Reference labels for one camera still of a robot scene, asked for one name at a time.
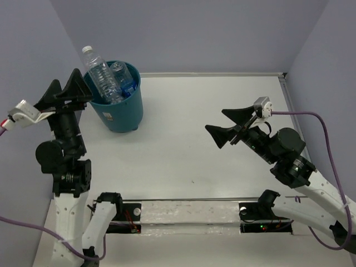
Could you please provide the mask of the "clear bottle beige label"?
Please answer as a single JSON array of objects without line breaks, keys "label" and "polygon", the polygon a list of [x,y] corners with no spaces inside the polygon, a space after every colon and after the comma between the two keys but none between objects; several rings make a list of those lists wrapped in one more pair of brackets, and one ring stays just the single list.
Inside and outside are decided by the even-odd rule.
[{"label": "clear bottle beige label", "polygon": [[84,46],[82,53],[83,64],[103,101],[107,104],[124,101],[120,86],[106,61],[91,46]]}]

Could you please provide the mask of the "Pocari bottle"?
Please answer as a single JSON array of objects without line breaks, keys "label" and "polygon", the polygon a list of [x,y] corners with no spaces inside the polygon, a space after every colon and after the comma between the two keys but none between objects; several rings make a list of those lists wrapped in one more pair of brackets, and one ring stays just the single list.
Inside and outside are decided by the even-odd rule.
[{"label": "Pocari bottle", "polygon": [[129,72],[127,65],[122,61],[115,61],[110,69],[120,85],[120,89],[125,98],[129,98],[136,90],[137,84]]}]

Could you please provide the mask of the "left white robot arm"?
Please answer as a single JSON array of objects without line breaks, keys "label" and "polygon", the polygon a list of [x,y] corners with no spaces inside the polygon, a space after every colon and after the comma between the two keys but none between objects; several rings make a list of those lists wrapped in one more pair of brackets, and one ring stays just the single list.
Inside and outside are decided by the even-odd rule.
[{"label": "left white robot arm", "polygon": [[36,148],[36,160],[44,174],[53,177],[52,192],[56,205],[55,233],[61,240],[53,246],[51,266],[99,266],[106,252],[105,235],[110,223],[122,216],[122,197],[103,192],[91,207],[92,217],[83,226],[86,202],[91,188],[91,160],[82,160],[87,150],[76,111],[93,99],[79,69],[75,68],[65,87],[53,80],[35,104],[46,118],[53,140]]}]

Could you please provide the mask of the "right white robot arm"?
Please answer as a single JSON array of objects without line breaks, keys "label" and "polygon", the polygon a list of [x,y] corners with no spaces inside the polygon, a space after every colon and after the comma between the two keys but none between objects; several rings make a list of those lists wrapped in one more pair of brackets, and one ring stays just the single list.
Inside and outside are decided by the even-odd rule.
[{"label": "right white robot arm", "polygon": [[335,172],[336,185],[332,185],[315,165],[302,156],[305,141],[292,128],[281,128],[274,135],[260,129],[274,115],[287,115],[286,111],[273,111],[271,103],[240,109],[223,109],[222,113],[234,122],[228,128],[206,125],[218,148],[226,143],[244,143],[248,148],[272,165],[271,174],[283,185],[305,195],[318,208],[302,203],[298,196],[292,201],[283,199],[273,190],[265,190],[259,197],[255,212],[263,218],[286,217],[306,225],[311,232],[323,232],[336,243],[330,250],[346,250],[355,254],[355,201],[349,198]]}]

